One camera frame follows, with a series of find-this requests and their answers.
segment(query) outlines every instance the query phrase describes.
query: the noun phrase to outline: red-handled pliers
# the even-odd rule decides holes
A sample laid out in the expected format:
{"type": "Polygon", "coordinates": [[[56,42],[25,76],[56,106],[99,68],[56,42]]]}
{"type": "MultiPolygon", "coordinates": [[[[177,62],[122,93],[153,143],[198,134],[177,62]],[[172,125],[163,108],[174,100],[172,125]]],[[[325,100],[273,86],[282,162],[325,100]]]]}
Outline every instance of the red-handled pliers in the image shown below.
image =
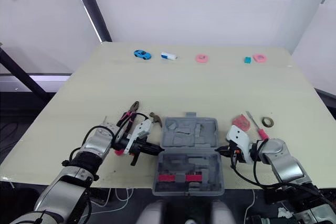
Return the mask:
{"type": "Polygon", "coordinates": [[[131,129],[134,119],[136,117],[136,114],[134,113],[138,110],[138,108],[139,108],[139,102],[136,101],[135,103],[132,104],[130,109],[122,115],[121,119],[117,122],[117,126],[120,127],[128,117],[131,117],[125,129],[125,133],[128,133],[129,130],[131,129]]]}

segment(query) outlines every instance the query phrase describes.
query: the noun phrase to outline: gray tool case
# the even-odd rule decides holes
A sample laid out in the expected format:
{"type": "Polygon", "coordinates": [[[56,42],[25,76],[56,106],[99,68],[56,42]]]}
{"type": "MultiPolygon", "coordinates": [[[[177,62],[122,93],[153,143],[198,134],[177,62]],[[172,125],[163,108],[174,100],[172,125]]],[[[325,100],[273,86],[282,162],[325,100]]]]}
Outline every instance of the gray tool case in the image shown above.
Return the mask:
{"type": "Polygon", "coordinates": [[[224,193],[222,161],[215,118],[166,118],[153,194],[218,196],[224,193]]]}

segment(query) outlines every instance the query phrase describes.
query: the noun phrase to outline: teal small block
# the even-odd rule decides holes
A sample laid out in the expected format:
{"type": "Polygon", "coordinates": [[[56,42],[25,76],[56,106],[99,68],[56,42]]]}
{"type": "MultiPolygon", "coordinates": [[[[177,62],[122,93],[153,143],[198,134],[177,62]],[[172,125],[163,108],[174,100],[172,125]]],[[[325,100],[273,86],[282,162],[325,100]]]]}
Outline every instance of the teal small block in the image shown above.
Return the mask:
{"type": "Polygon", "coordinates": [[[251,63],[251,57],[245,57],[244,63],[250,64],[251,63]]]}

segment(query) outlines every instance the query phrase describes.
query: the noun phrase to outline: blue toy car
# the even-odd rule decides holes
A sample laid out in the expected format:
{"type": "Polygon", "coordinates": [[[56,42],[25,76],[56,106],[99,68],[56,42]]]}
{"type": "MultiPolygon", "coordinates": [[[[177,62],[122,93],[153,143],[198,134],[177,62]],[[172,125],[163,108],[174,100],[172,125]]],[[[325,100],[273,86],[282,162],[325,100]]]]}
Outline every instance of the blue toy car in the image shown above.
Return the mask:
{"type": "Polygon", "coordinates": [[[144,50],[136,50],[136,51],[134,51],[134,55],[136,57],[142,58],[144,60],[149,60],[150,58],[152,58],[151,54],[149,52],[144,51],[144,50]]]}

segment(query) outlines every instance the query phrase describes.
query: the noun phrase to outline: pink object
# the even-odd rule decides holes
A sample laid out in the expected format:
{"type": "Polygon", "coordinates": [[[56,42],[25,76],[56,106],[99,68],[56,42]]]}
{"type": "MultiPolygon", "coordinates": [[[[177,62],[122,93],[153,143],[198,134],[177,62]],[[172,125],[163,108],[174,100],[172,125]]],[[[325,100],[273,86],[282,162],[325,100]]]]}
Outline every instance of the pink object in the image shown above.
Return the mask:
{"type": "Polygon", "coordinates": [[[264,130],[258,129],[258,133],[259,133],[259,136],[261,137],[262,140],[268,139],[268,135],[266,134],[266,132],[264,130]]]}
{"type": "Polygon", "coordinates": [[[253,55],[253,58],[256,62],[266,62],[267,60],[265,55],[260,55],[260,54],[253,55]]]}
{"type": "MultiPolygon", "coordinates": [[[[158,177],[159,182],[175,182],[175,175],[160,174],[158,177]]],[[[202,182],[202,174],[198,175],[185,175],[186,182],[202,182]]]]}
{"type": "Polygon", "coordinates": [[[186,182],[202,182],[202,175],[185,175],[186,182]]]}
{"type": "Polygon", "coordinates": [[[159,182],[175,182],[175,175],[160,174],[158,177],[159,182]]]}
{"type": "Polygon", "coordinates": [[[240,115],[232,121],[232,124],[240,128],[242,131],[248,131],[250,128],[250,122],[244,117],[244,115],[240,115]]]}
{"type": "Polygon", "coordinates": [[[117,156],[121,156],[122,154],[124,154],[124,149],[121,149],[121,150],[119,150],[119,151],[114,150],[114,153],[115,153],[117,156]]]}
{"type": "Polygon", "coordinates": [[[196,61],[200,63],[206,63],[208,61],[208,55],[197,55],[196,61]]]}

